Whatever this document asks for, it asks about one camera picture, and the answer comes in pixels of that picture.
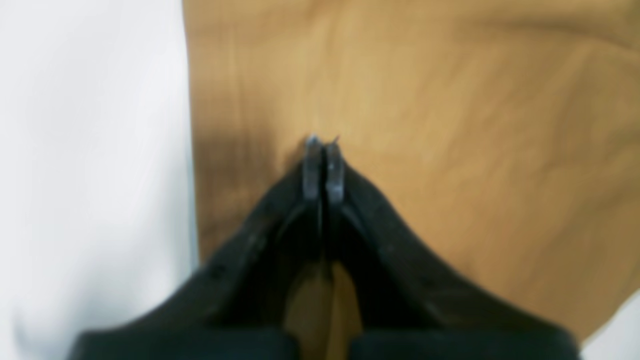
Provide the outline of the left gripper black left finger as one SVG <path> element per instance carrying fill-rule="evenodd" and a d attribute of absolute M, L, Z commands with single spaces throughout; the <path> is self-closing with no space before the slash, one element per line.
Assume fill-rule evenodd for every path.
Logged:
<path fill-rule="evenodd" d="M 301 359 L 283 322 L 291 287 L 322 255 L 324 162 L 310 136 L 301 161 L 172 296 L 130 323 L 82 333 L 69 359 Z"/>

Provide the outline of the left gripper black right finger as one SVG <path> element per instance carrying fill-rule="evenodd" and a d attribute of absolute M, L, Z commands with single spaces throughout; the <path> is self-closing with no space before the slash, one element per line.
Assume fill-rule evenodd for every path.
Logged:
<path fill-rule="evenodd" d="M 364 330 L 350 360 L 578 360 L 562 327 L 473 284 L 324 144 L 324 244 L 352 278 Z"/>

